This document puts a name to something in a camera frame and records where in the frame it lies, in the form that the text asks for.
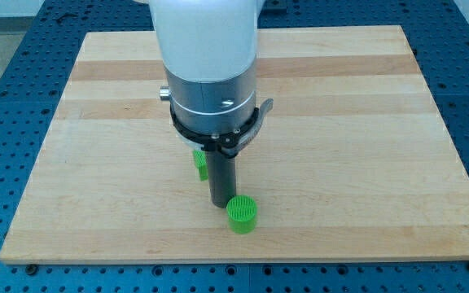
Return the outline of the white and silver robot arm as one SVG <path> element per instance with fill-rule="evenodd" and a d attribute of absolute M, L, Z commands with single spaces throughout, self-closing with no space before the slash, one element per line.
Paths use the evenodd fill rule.
<path fill-rule="evenodd" d="M 240 128 L 256 107 L 260 0 L 147 0 L 171 108 L 201 134 Z"/>

